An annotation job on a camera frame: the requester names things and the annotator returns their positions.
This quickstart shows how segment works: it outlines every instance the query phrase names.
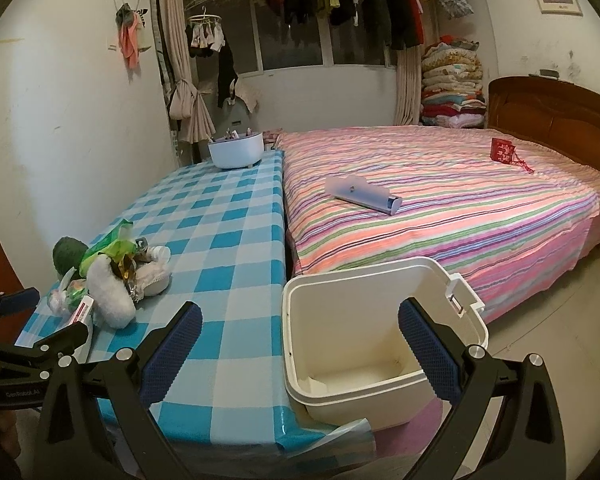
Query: silver screw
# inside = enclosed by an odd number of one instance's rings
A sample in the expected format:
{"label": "silver screw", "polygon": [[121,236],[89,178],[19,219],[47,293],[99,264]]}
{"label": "silver screw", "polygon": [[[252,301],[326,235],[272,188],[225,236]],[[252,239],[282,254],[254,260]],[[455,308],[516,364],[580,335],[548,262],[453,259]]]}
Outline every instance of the silver screw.
{"label": "silver screw", "polygon": [[533,366],[542,366],[544,364],[544,361],[538,354],[531,354],[529,360]]}
{"label": "silver screw", "polygon": [[479,345],[469,346],[469,355],[471,357],[473,357],[474,359],[482,359],[485,354],[486,354],[486,352],[484,351],[484,348],[482,348],[481,346],[479,346]]}
{"label": "silver screw", "polygon": [[58,359],[58,364],[61,368],[67,368],[68,365],[71,364],[72,357],[70,355],[63,355],[60,359]]}
{"label": "silver screw", "polygon": [[118,361],[128,361],[131,359],[131,356],[134,354],[134,351],[131,348],[121,348],[116,352],[116,359]]}

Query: purple fabric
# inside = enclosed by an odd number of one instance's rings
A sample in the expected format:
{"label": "purple fabric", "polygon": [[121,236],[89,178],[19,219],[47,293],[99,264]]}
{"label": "purple fabric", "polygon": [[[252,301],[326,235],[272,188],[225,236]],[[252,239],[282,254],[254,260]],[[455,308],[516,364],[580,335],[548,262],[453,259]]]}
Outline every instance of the purple fabric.
{"label": "purple fabric", "polygon": [[416,455],[425,450],[442,422],[442,401],[433,399],[409,422],[374,432],[379,458]]}

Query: pink striped bedspread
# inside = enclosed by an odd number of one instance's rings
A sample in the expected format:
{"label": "pink striped bedspread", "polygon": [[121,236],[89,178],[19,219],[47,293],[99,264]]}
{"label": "pink striped bedspread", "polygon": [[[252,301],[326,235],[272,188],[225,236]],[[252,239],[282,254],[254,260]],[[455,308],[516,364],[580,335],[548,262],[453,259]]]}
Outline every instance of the pink striped bedspread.
{"label": "pink striped bedspread", "polygon": [[[493,162],[492,137],[535,173]],[[490,321],[600,243],[600,172],[496,130],[356,127],[284,134],[278,147],[296,273],[429,256],[465,277]],[[398,213],[324,193],[327,176],[346,175],[403,197]]]}

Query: wooden headboard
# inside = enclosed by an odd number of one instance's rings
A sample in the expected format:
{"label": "wooden headboard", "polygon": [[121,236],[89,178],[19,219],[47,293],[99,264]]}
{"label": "wooden headboard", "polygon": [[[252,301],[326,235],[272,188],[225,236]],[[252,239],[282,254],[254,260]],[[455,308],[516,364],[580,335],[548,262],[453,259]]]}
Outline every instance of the wooden headboard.
{"label": "wooden headboard", "polygon": [[495,79],[488,124],[600,171],[600,95],[591,90],[543,77]]}

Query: open storage box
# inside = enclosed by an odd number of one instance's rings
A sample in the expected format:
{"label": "open storage box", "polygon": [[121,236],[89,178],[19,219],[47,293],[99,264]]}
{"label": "open storage box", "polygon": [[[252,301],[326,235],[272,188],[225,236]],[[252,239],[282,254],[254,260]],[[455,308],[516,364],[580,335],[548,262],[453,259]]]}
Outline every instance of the open storage box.
{"label": "open storage box", "polygon": [[330,424],[367,418],[380,430],[411,420],[434,393],[398,328],[409,297],[466,345],[487,348],[484,303],[430,258],[298,276],[282,305],[289,395]]}

